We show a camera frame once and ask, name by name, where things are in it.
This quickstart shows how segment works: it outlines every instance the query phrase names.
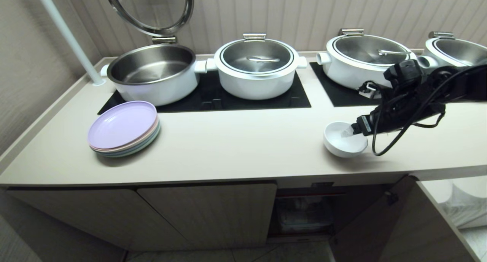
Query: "pot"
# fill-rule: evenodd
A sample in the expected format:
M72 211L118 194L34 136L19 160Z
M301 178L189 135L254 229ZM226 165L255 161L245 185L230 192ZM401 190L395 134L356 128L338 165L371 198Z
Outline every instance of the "pot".
M431 32L418 63L426 72L443 66L466 67L487 61L487 47L454 38L453 33Z
M125 101L143 100L162 106L193 92L199 82L197 67L196 56L189 48L151 45L115 59L108 66L107 76Z
M404 45L383 37L365 35L363 29L341 29L329 40L326 52L316 55L325 74L336 83L358 89L367 80L391 87L384 72L392 65L416 55Z
M108 66L106 75L123 99L162 106L193 92L199 82L197 73L206 71L205 61L196 61L193 51L177 45L176 37L170 36L188 22L193 0L186 0L181 18L166 28L148 26L129 14L119 0L108 1L125 21L153 36L156 43L127 52Z
M244 34L244 39L223 45L206 60L206 69L218 70L221 86L243 99L271 99L291 87L297 68L308 62L291 46L266 39L265 34Z

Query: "beige countertop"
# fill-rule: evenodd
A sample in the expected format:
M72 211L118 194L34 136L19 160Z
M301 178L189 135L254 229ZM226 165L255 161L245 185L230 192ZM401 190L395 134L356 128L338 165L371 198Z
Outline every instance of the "beige countertop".
M362 155L336 158L323 146L325 126L338 120L352 123L374 107L335 108L310 66L298 75L311 108L162 113L155 142L127 158L99 157L89 148L88 129L115 87L110 81L95 87L81 80L2 155L0 185L277 179L285 187L292 181L348 185L395 182L404 174L424 180L487 174L486 103L448 104L438 127L409 128L384 156L372 154L370 137ZM378 148L395 135L379 135Z

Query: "cabinet door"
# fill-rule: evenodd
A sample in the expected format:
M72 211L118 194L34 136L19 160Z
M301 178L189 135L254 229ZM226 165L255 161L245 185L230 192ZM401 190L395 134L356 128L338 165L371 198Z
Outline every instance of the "cabinet door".
M196 249L266 243L275 184L138 189Z
M413 177L404 177L341 229L330 245L337 262L477 261L433 198Z
M124 249L188 247L186 240L132 190L8 190L7 193Z

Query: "tile floor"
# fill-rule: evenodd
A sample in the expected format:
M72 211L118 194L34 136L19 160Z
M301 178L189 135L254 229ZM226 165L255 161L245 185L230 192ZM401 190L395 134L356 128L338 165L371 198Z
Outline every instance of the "tile floor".
M487 226L460 230L467 243L482 262L487 262Z
M126 262L334 262L328 242L215 251L132 252Z

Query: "glass pot lid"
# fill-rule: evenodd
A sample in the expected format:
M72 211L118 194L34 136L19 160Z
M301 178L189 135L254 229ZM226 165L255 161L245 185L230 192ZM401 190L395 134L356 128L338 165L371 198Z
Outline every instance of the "glass pot lid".
M220 54L221 62L242 73L273 73L289 66L294 55L285 45L262 38L245 38L228 45Z
M433 45L444 55L467 66L474 66L487 59L487 48L475 43L440 38Z
M194 0L108 0L123 20L154 37L176 33L190 19Z
M345 36L338 38L333 47L339 54L366 64L389 66L409 59L404 47L375 36Z

